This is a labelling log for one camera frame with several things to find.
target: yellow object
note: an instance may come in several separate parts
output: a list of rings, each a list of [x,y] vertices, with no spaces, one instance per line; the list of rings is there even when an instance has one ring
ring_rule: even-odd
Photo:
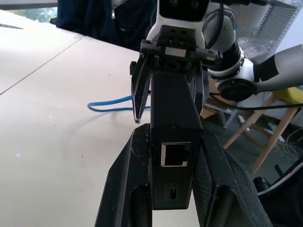
[[[296,87],[273,91],[274,96],[289,104],[303,103],[303,91]]]

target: cable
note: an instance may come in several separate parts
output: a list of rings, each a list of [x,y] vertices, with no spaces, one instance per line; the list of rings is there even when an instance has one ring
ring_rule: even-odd
[[[218,99],[216,94],[210,93],[209,96],[215,100],[217,100],[219,103],[236,110],[271,110],[271,109],[283,109],[283,108],[293,108],[293,107],[302,107],[303,103],[300,104],[291,104],[291,105],[273,105],[273,106],[261,106],[261,107],[240,107],[236,105],[231,105],[226,102],[223,102],[222,100]]]
[[[302,155],[303,150],[294,144],[285,144],[278,141],[273,148],[273,151],[280,157],[285,157],[289,164],[297,161]]]
[[[291,133],[291,134],[287,137],[285,144],[287,145],[288,139],[289,139],[292,135],[294,135],[296,132],[301,131],[301,130],[303,130],[303,128],[297,129],[296,131],[294,131],[293,133]]]
[[[213,45],[217,42],[219,35],[221,33],[222,27],[223,27],[223,21],[224,21],[224,5],[220,3],[220,8],[219,8],[219,18],[217,19],[217,29],[214,32],[214,35],[211,39],[211,41],[206,45],[206,49],[210,49],[213,47]]]
[[[132,100],[132,96],[126,96],[120,99],[115,99],[111,101],[105,101],[105,102],[95,102],[95,103],[88,103],[87,107],[88,109],[95,111],[95,112],[116,112],[116,111],[124,111],[124,110],[133,110],[131,107],[122,107],[122,108],[113,108],[113,109],[105,109],[105,110],[100,110],[100,109],[95,109],[92,106],[103,106],[103,105],[113,105],[113,104],[118,104],[118,103],[123,103],[126,101]]]

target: person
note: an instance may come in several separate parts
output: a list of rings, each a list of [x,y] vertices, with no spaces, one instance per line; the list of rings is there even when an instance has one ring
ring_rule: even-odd
[[[140,50],[157,0],[58,0],[56,26]]]

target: white table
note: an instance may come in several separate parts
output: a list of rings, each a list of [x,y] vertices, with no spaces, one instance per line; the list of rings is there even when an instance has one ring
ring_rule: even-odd
[[[83,37],[2,10],[0,24],[24,28],[0,27],[0,95]]]
[[[137,59],[84,37],[0,96],[1,227],[94,226],[107,172],[138,125],[131,111],[86,105],[130,95]],[[154,211],[153,226],[197,227],[193,197],[187,210]]]

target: wooden stool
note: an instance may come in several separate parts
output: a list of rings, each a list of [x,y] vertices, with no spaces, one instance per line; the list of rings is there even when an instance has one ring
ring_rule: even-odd
[[[288,89],[283,89],[279,91],[273,92],[273,94],[263,103],[262,106],[269,106],[275,100],[282,100],[288,104],[298,104],[303,103],[303,91],[292,87]],[[266,110],[258,110],[256,111],[239,129],[233,134],[227,142],[224,144],[224,148],[227,149],[248,127],[254,124],[257,119],[265,112]],[[284,132],[287,125],[290,123],[296,112],[298,111],[298,107],[288,108],[286,113],[284,114],[280,124],[275,130],[274,134],[269,138],[268,144],[263,148],[260,156],[258,157],[251,173],[255,174],[262,163],[264,162],[267,155],[270,153],[272,148],[276,145],[278,139]]]

